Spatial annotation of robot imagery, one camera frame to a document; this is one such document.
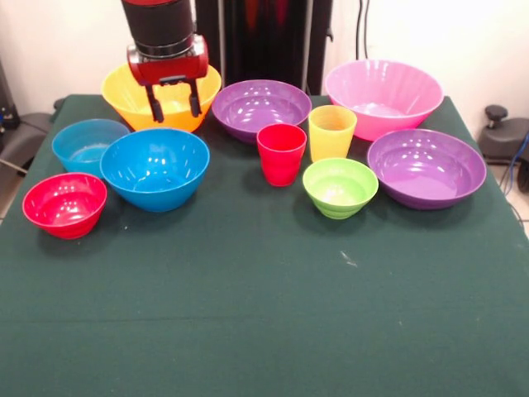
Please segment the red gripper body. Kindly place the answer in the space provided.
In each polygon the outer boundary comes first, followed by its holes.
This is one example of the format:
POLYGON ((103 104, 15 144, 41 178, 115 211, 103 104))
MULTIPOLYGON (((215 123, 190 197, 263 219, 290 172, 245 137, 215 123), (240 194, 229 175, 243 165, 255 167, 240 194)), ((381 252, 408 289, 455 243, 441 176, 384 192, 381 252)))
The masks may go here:
POLYGON ((141 86, 200 79, 206 76, 208 70, 207 43, 201 35, 193 35, 191 46, 175 56, 149 57, 142 54, 136 45, 129 45, 126 54, 130 71, 141 86))

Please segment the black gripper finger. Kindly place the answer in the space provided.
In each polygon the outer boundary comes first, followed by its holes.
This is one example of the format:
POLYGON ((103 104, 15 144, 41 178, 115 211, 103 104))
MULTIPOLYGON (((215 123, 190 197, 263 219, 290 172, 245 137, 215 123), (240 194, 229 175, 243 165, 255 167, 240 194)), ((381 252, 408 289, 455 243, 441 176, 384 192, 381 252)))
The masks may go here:
POLYGON ((187 83, 190 87, 189 104, 193 116, 199 116, 202 113, 200 100, 198 96, 198 86, 196 79, 188 79, 187 83))
POLYGON ((152 112, 153 120, 155 122, 163 122, 164 121, 164 114, 162 111, 162 107, 160 105, 160 102, 155 97, 155 93, 153 90, 152 85, 146 85, 145 86, 146 95, 149 101, 150 110, 152 112))

